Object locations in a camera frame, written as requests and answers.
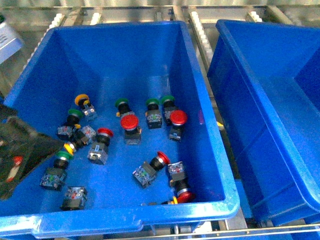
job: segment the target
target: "red button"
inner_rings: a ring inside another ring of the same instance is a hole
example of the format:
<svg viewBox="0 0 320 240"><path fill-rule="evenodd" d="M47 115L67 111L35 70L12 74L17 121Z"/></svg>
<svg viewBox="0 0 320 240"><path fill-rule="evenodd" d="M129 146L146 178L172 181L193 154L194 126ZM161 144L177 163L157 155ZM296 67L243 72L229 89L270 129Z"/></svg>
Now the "red button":
<svg viewBox="0 0 320 240"><path fill-rule="evenodd" d="M98 134L108 134L111 138L114 136L114 132L106 127L100 127L97 132Z"/></svg>
<svg viewBox="0 0 320 240"><path fill-rule="evenodd" d="M185 191L180 194L177 198L178 204L190 203L193 199L196 198L196 195L190 191Z"/></svg>
<svg viewBox="0 0 320 240"><path fill-rule="evenodd" d="M125 130L133 130L138 127L139 119L133 114L126 115L121 119L120 124Z"/></svg>
<svg viewBox="0 0 320 240"><path fill-rule="evenodd" d="M165 164L170 164L170 159L162 151L158 151L157 154L159 158L161 158L164 161Z"/></svg>
<svg viewBox="0 0 320 240"><path fill-rule="evenodd" d="M182 110L175 110L170 115L170 120L173 124L183 125L188 120L188 115Z"/></svg>
<svg viewBox="0 0 320 240"><path fill-rule="evenodd" d="M22 163L23 159L24 159L23 156L14 156L13 157L14 164L19 166Z"/></svg>

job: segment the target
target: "blue plastic bin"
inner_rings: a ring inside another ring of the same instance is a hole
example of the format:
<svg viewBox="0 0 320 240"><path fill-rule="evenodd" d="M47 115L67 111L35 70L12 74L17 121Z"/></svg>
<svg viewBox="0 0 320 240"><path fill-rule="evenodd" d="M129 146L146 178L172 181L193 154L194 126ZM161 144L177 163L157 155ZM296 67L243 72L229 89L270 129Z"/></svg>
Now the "blue plastic bin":
<svg viewBox="0 0 320 240"><path fill-rule="evenodd" d="M320 29L219 20L209 81L258 221L320 211Z"/></svg>
<svg viewBox="0 0 320 240"><path fill-rule="evenodd" d="M74 99L87 94L98 118L94 129L114 132L106 165L89 162L89 147L75 153L61 192L39 187L46 161L0 202L0 237L36 238L140 231L144 226L219 220L236 214L240 201L188 28L183 22L122 23L51 29L5 98L19 117L55 136ZM169 127L148 129L145 102L172 94L188 114L180 143ZM125 145L115 101L128 98L140 120L142 142ZM85 119L81 125L88 124ZM183 161L196 194L193 203L162 203L174 196L163 169L143 189L132 172L163 151ZM61 211L67 186L88 191L85 210Z"/></svg>

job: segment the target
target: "blue container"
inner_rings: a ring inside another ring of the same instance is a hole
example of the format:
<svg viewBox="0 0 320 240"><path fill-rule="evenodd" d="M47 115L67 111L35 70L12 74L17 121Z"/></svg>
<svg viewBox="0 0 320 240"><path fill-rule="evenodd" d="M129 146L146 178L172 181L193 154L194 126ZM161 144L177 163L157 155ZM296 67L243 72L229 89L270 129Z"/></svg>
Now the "blue container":
<svg viewBox="0 0 320 240"><path fill-rule="evenodd" d="M209 81L249 203L274 225L320 211L320 29L220 20Z"/></svg>
<svg viewBox="0 0 320 240"><path fill-rule="evenodd" d="M39 183L46 161L0 202L0 237L37 238L140 231L144 226L219 220L236 214L240 201L188 28L183 22L123 23L50 30L5 99L7 106L36 128L55 136L74 99L87 94L98 118L94 129L113 130L106 165L77 151L61 192ZM145 102L173 95L188 114L183 139L169 140L170 128L148 129ZM140 145L125 145L115 102L128 98L140 119ZM146 189L132 172L163 151L183 161L196 194L193 203L162 203L173 198L166 169ZM85 210L60 211L67 186L84 186Z"/></svg>

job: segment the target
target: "bin floor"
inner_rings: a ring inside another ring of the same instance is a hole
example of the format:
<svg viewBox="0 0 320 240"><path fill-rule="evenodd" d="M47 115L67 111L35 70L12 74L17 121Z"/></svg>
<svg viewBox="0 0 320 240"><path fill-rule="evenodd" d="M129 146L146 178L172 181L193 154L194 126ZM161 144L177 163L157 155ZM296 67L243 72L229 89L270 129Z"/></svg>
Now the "bin floor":
<svg viewBox="0 0 320 240"><path fill-rule="evenodd" d="M149 79L149 81L161 80L166 81L166 78ZM144 161L150 162L157 155L157 151L163 151L171 162L177 162L178 146L183 148L183 141L178 143L169 140L170 126L166 126L164 122L162 128L148 129L145 117L146 99L140 99L139 101L130 101L129 106L139 118L139 125L142 128L141 144L126 145L124 130L120 126L120 118L116 116L118 111L115 107L116 99L101 101L99 104L95 104L94 98L91 98L91 101L96 108L98 118L91 122L82 119L80 123L82 126L90 125L95 130L105 127L114 132L109 146L107 163L106 165L91 163L87 159L89 146L77 151L66 170L68 174L66 185L61 192L44 190L40 212L58 211L67 186L86 187L88 191L86 209L133 207L140 206L142 203L162 203L171 200L174 193L169 187L167 168L158 172L156 180L145 189L139 185L132 172Z"/></svg>

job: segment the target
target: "bin handle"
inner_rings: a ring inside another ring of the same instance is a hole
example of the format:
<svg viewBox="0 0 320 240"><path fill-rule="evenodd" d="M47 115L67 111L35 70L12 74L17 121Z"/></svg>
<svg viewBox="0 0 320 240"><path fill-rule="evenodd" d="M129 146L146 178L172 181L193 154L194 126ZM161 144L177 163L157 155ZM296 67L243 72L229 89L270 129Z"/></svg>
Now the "bin handle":
<svg viewBox="0 0 320 240"><path fill-rule="evenodd" d="M0 237L31 234L41 223L39 216L0 217Z"/></svg>
<svg viewBox="0 0 320 240"><path fill-rule="evenodd" d="M46 213L31 234L41 239L138 232L142 228L134 210L107 208Z"/></svg>

